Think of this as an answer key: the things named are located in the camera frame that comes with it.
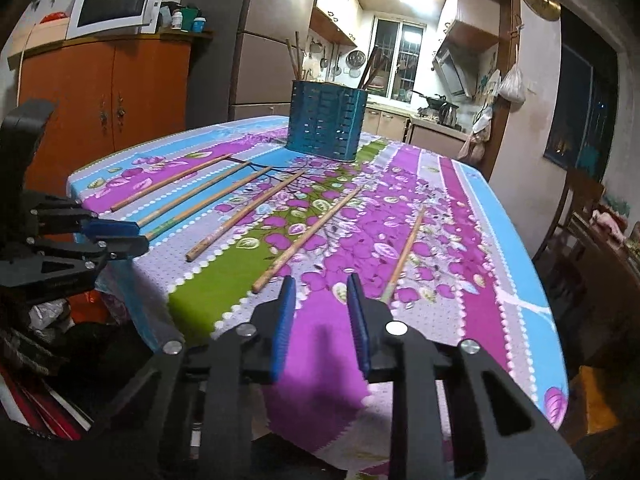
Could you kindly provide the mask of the kitchen window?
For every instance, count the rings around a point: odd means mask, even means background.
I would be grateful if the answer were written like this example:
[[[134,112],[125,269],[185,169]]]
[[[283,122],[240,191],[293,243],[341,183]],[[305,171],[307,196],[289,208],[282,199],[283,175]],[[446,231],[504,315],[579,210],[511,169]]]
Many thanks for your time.
[[[401,103],[411,101],[425,27],[404,21],[374,20],[372,46],[387,56],[369,91]]]

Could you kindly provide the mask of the silver refrigerator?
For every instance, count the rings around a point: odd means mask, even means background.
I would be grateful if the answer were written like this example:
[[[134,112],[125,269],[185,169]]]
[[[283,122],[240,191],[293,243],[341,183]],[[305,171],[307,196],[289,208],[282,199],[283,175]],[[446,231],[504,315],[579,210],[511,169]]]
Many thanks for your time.
[[[189,129],[290,114],[293,71],[285,40],[305,44],[314,0],[182,0],[213,39],[195,55],[186,92]]]

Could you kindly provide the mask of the wooden chopstick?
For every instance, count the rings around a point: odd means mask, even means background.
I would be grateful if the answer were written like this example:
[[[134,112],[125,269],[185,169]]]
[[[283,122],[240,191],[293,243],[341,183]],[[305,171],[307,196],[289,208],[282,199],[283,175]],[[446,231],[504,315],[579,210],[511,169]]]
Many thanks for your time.
[[[404,270],[404,266],[409,257],[412,246],[416,241],[416,237],[418,236],[420,227],[422,226],[424,214],[425,214],[425,207],[422,206],[418,214],[416,215],[416,220],[414,220],[413,222],[413,226],[405,242],[405,245],[402,248],[402,251],[399,255],[399,258],[397,260],[396,266],[394,267],[393,273],[390,276],[390,280],[388,281],[384,289],[384,292],[382,293],[381,301],[384,302],[384,304],[389,304],[392,301],[392,297],[396,289],[397,282],[400,278],[400,274],[402,270]]]
[[[345,197],[341,198],[335,205],[331,206],[326,214],[320,217],[313,226],[306,229],[301,236],[297,237],[293,244],[288,249],[285,249],[285,251],[270,264],[269,268],[265,270],[265,272],[256,281],[254,281],[250,291],[254,292],[254,294],[258,294],[258,292],[260,292],[267,283],[277,275],[277,273],[282,269],[282,266],[287,264],[288,260],[290,260],[296,252],[306,244],[306,241],[310,240],[311,237],[313,237],[314,234],[316,234],[322,226],[326,224],[326,222],[331,220],[343,207],[355,198],[362,189],[362,184],[357,185],[356,188],[350,191]]]
[[[120,202],[114,204],[113,206],[111,206],[110,211],[111,212],[118,211],[119,209],[122,209],[128,206],[129,204],[132,204],[137,200],[140,200],[140,198],[147,196],[150,193],[153,193],[159,190],[160,188],[164,188],[165,186],[170,185],[171,183],[174,183],[188,176],[189,174],[197,174],[200,170],[205,169],[209,166],[215,165],[217,162],[221,162],[222,160],[226,160],[230,157],[231,157],[231,154],[220,155],[213,158],[212,160],[209,160],[208,162],[202,162],[201,164],[198,164],[198,166],[194,166],[190,169],[183,170],[178,174],[174,174],[171,177],[165,178],[164,180],[152,183],[148,188],[145,188],[142,191],[138,191],[137,193],[134,193],[134,195],[131,195],[128,198],[126,198],[126,200],[121,200]]]
[[[192,205],[190,208],[186,209],[183,212],[180,212],[180,214],[175,214],[171,218],[164,221],[162,224],[159,224],[158,226],[156,226],[150,232],[145,233],[145,237],[149,241],[155,240],[157,237],[161,236],[166,231],[174,228],[175,226],[178,226],[184,220],[191,218],[192,216],[194,216],[194,214],[199,214],[200,211],[202,211],[203,209],[206,209],[210,205],[213,205],[213,203],[216,203],[217,200],[221,200],[227,195],[237,191],[239,188],[242,188],[242,186],[249,184],[250,182],[253,182],[259,177],[262,177],[264,174],[268,174],[268,172],[273,169],[274,169],[273,166],[267,166],[265,168],[253,171],[248,176],[230,184],[226,188],[223,188],[222,190],[214,193],[212,196],[203,198],[198,203]]]
[[[381,67],[386,63],[387,61],[387,56],[385,54],[382,53],[378,53],[376,55],[375,60],[373,61],[372,67],[369,70],[367,79],[364,80],[360,85],[359,88],[361,90],[366,90],[371,82],[373,81],[373,79],[376,77],[376,75],[378,74],[378,72],[380,71]]]
[[[171,202],[165,204],[164,206],[161,206],[160,209],[157,209],[156,211],[151,212],[150,214],[148,214],[147,216],[145,216],[144,218],[142,218],[137,222],[138,227],[143,228],[144,226],[147,226],[152,221],[160,218],[163,214],[166,214],[167,211],[170,211],[171,209],[178,207],[180,204],[186,202],[187,200],[190,200],[190,198],[194,197],[195,195],[200,194],[201,192],[207,190],[208,188],[211,188],[213,185],[217,184],[218,182],[232,176],[232,174],[235,174],[236,172],[248,166],[250,166],[250,162],[241,162],[240,164],[236,164],[234,167],[224,170],[224,172],[222,172],[221,174],[218,174],[217,177],[214,177],[213,179],[209,179],[208,181],[197,186],[196,188],[192,188],[192,190],[187,192],[186,194],[183,194],[175,198]]]
[[[218,238],[221,238],[224,234],[226,234],[230,229],[232,229],[236,224],[238,224],[243,218],[245,218],[248,214],[251,214],[258,206],[262,205],[265,202],[268,202],[273,195],[278,194],[280,191],[284,190],[289,184],[293,183],[300,177],[303,177],[305,174],[305,170],[299,170],[291,177],[286,178],[284,181],[279,184],[273,186],[265,193],[262,193],[261,196],[255,198],[250,203],[248,203],[243,209],[234,214],[229,220],[224,222],[215,232],[212,234],[208,234],[206,237],[202,238],[198,244],[193,246],[186,253],[186,261],[193,262],[202,252],[205,252],[207,248],[211,244],[214,244]]]
[[[303,60],[304,60],[304,54],[302,52],[302,49],[300,48],[300,37],[299,37],[299,31],[296,30],[296,32],[294,32],[295,34],[295,53],[296,53],[296,63],[297,63],[297,76],[296,78],[298,80],[302,80],[303,79]]]

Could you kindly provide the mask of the floral striped tablecloth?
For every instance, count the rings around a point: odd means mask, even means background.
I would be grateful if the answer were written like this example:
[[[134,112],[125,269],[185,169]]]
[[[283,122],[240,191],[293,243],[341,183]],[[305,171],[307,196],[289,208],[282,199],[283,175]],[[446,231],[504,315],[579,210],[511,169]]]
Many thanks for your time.
[[[416,241],[390,302],[395,318],[444,344],[476,340],[553,426],[567,410],[558,333],[538,275],[497,196],[474,168],[415,146],[363,134],[353,162],[285,147],[283,116],[226,122],[148,142],[81,168],[66,192],[104,218],[138,222],[236,164],[250,166],[141,228],[145,234],[253,171],[268,174],[151,240],[149,251],[109,264],[99,289],[127,309],[153,349],[182,338],[199,344],[250,318],[296,281],[288,358],[277,385],[259,390],[259,429],[277,434],[354,479],[381,479],[390,452],[392,388],[368,385],[358,368],[346,307],[356,273],[382,296],[422,206]],[[231,157],[111,212],[152,183]],[[273,186],[303,177],[258,206],[193,262],[186,253]],[[282,266],[250,289],[285,249],[357,185],[360,193]]]

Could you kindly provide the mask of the orange wooden cabinet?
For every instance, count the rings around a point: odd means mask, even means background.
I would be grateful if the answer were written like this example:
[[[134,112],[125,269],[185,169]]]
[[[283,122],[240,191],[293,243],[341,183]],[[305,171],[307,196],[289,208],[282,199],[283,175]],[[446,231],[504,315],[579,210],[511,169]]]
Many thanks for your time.
[[[192,58],[209,32],[84,37],[10,56],[18,99],[55,105],[26,185],[62,194],[67,177],[107,155],[186,126]]]

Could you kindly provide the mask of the dark window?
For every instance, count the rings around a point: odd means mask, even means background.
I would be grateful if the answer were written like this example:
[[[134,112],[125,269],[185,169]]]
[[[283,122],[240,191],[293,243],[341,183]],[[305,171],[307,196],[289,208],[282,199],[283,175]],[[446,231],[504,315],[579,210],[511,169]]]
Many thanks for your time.
[[[544,157],[603,179],[618,103],[617,53],[565,6],[558,95]]]

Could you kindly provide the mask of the range hood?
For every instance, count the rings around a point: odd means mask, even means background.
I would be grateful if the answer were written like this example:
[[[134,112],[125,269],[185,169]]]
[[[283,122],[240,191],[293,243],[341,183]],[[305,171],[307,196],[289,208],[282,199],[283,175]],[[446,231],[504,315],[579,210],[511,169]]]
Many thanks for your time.
[[[478,55],[445,40],[436,52],[433,67],[452,102],[475,98]]]

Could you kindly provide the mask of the chopstick in holder right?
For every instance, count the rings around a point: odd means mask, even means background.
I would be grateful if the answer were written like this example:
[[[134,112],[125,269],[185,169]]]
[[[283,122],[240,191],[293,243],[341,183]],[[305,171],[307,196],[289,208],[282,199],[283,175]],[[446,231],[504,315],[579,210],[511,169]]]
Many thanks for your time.
[[[378,58],[378,46],[374,46],[372,48],[372,51],[370,52],[370,55],[367,59],[367,63],[364,66],[364,69],[362,71],[361,77],[360,77],[360,81],[358,82],[358,86],[357,88],[359,90],[363,90],[364,86],[366,85],[366,82],[369,78],[370,75],[370,71],[372,70],[372,66],[374,65],[376,59]]]

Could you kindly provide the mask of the wooden chair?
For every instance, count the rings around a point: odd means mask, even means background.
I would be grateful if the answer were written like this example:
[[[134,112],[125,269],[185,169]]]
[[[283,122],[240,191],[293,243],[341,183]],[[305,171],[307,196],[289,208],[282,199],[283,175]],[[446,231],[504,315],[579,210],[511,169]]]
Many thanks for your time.
[[[533,264],[544,286],[550,287],[556,278],[562,278],[582,251],[572,220],[575,216],[588,220],[603,195],[603,184],[584,170],[567,170],[551,224],[533,256]]]

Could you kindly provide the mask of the white plastic bag hanging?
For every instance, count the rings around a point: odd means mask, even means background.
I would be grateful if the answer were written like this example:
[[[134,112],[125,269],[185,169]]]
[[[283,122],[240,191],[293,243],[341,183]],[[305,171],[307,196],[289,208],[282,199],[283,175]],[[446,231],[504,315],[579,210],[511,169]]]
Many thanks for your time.
[[[514,63],[506,73],[506,76],[502,78],[498,89],[498,95],[503,99],[518,105],[522,105],[526,101],[526,87],[524,84],[523,74],[518,63]]]

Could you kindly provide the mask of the kitchen counter cabinets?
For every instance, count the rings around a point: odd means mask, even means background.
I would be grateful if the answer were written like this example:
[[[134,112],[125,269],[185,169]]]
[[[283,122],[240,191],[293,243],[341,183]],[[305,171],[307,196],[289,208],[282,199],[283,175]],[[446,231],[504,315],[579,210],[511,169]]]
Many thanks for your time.
[[[362,130],[456,159],[468,134],[399,108],[368,103]]]

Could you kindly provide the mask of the blue perforated utensil holder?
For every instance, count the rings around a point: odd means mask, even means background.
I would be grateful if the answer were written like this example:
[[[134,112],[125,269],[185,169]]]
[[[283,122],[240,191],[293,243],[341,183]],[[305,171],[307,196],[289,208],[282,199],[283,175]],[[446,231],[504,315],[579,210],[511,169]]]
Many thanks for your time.
[[[285,147],[337,162],[353,162],[368,92],[329,82],[293,82]]]

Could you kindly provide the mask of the chopstick in holder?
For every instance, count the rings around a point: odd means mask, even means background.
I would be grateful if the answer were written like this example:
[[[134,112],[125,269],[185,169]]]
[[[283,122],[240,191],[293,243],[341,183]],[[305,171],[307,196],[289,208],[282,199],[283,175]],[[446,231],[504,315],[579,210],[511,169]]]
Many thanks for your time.
[[[285,40],[286,47],[288,48],[288,57],[290,58],[292,71],[293,71],[293,79],[299,80],[299,65],[297,58],[297,50],[292,46],[290,40]]]
[[[360,81],[358,82],[358,86],[357,88],[359,90],[363,90],[364,86],[366,85],[366,82],[369,78],[370,75],[370,71],[372,70],[372,66],[374,65],[376,59],[378,58],[378,46],[374,46],[372,48],[372,51],[370,52],[370,55],[367,59],[367,63],[364,66],[364,69],[362,71],[361,77],[360,77]]]

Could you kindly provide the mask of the chopstick in holder left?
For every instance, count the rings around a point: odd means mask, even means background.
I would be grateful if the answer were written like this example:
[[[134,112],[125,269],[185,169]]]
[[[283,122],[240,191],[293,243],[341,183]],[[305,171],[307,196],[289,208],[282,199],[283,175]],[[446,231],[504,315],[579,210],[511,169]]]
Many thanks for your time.
[[[288,57],[290,58],[292,71],[293,71],[293,79],[299,80],[299,65],[297,58],[297,50],[292,46],[290,40],[285,40],[286,47],[288,48]]]

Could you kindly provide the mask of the white microwave oven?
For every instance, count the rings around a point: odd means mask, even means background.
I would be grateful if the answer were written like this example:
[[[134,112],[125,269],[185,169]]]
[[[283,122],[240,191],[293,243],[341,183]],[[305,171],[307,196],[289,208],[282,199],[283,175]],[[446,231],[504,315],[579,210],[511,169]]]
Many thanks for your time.
[[[66,39],[126,28],[152,34],[161,3],[162,0],[74,0]]]

